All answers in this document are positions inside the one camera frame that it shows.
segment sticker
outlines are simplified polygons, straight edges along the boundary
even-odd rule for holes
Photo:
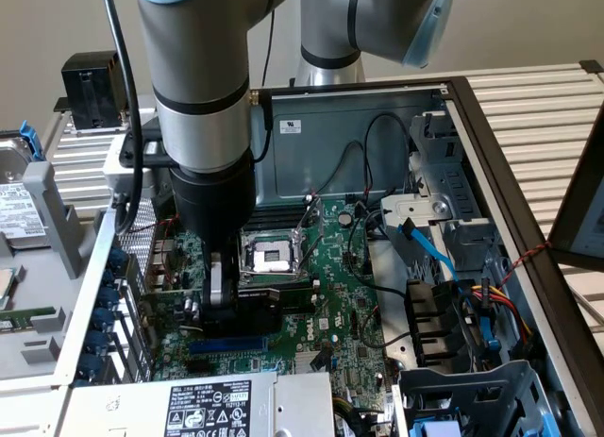
[[[302,133],[302,121],[279,121],[279,130],[281,133]]]
[[[38,211],[23,184],[0,185],[0,231],[7,239],[46,235]]]
[[[252,382],[172,387],[164,437],[247,437]]]

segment wall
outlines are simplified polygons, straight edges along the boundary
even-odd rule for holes
[[[604,0],[455,0],[441,48],[422,72],[604,61]],[[136,0],[116,0],[139,92],[151,90]],[[250,43],[252,86],[260,85],[268,20]],[[112,48],[102,0],[0,0],[0,128],[27,118],[43,130],[64,94],[60,68],[78,51]],[[277,11],[267,84],[295,75],[299,1]],[[363,56],[368,77],[412,74],[398,64]]]

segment green circuit board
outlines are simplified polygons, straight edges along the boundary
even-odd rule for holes
[[[358,407],[383,409],[389,391],[382,351],[364,346],[351,331],[352,315],[358,326],[377,304],[374,291],[361,285],[348,272],[343,254],[347,251],[349,228],[341,228],[338,215],[342,211],[354,214],[352,205],[341,200],[324,201],[324,238],[311,255],[306,269],[319,275],[320,290],[316,294],[315,312],[289,314],[283,318],[279,333],[268,335],[267,350],[223,352],[207,355],[189,354],[189,344],[201,339],[197,331],[182,330],[173,319],[175,298],[183,292],[150,294],[144,299],[155,311],[155,326],[159,335],[159,350],[155,360],[154,380],[219,376],[229,374],[275,371],[280,375],[310,371],[310,362],[326,345],[333,349],[329,367],[332,391],[352,400]],[[318,227],[307,229],[308,240],[314,240]],[[189,273],[192,287],[203,279],[201,246],[195,236],[177,233],[182,247],[178,261],[183,272]],[[361,269],[364,241],[360,230],[353,238],[352,250]],[[383,342],[381,329],[373,321],[365,331],[373,342]],[[384,377],[377,387],[376,375]]]

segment motherboard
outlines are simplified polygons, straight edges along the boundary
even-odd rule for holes
[[[154,380],[221,376],[258,372],[277,372],[280,375],[328,371],[332,393],[346,398],[356,407],[384,408],[390,392],[391,367],[387,366],[382,350],[365,346],[360,340],[361,322],[378,304],[376,293],[363,286],[350,273],[346,257],[350,257],[357,272],[370,274],[370,260],[362,231],[352,238],[350,252],[347,243],[354,219],[354,206],[343,200],[323,201],[322,225],[305,228],[303,239],[316,241],[318,231],[322,237],[310,252],[304,267],[295,276],[295,284],[312,285],[307,307],[284,313],[279,332],[265,335],[250,347],[241,350],[212,350],[195,353],[194,348],[204,340],[203,332],[195,327],[183,326],[175,319],[180,313],[182,300],[198,294],[204,277],[203,253],[199,240],[186,231],[176,231],[165,244],[174,244],[170,258],[160,252],[173,268],[170,277],[179,277],[143,297],[154,313],[154,326],[158,333]],[[261,235],[266,239],[267,231]],[[257,243],[257,249],[266,249],[263,259],[278,262],[273,250],[285,252],[283,232],[275,232],[272,240]],[[247,240],[254,240],[260,232],[246,232]],[[281,255],[280,260],[288,260]],[[253,276],[245,286],[283,281],[279,275]],[[383,342],[382,332],[375,320],[364,331],[367,340]]]

